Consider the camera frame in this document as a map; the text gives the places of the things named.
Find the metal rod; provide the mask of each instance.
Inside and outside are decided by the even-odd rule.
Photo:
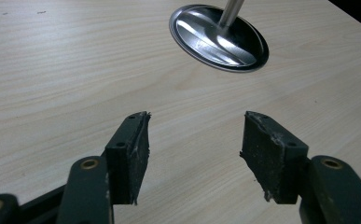
[[[239,10],[241,10],[243,2],[244,0],[229,0],[218,24],[220,26],[230,27],[238,17],[238,13]]]

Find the wooden table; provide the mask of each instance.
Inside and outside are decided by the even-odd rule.
[[[179,7],[224,1],[0,1],[0,193],[26,203],[100,155],[130,114],[149,111],[138,206],[117,223],[300,223],[266,203],[239,157],[246,110],[267,114],[361,176],[361,23],[326,0],[249,0],[240,16],[270,47],[234,74],[173,41]]]

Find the round metal base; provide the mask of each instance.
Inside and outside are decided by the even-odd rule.
[[[177,44],[192,57],[229,72],[250,72],[269,57],[267,42],[250,23],[237,17],[220,26],[223,9],[206,5],[180,7],[169,23]]]

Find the wood grain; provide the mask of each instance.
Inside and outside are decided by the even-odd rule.
[[[0,193],[26,203],[59,187],[142,110],[150,160],[117,223],[300,223],[298,205],[265,202],[238,156],[246,110],[361,176],[361,24],[325,0],[246,1],[240,16],[271,55],[232,74],[174,43],[172,12],[195,3],[0,1]]]

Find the metal disc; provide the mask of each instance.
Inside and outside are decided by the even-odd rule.
[[[177,44],[192,57],[230,72],[250,72],[269,57],[264,37],[237,17],[230,27],[219,25],[223,9],[190,5],[177,9],[169,27]]]

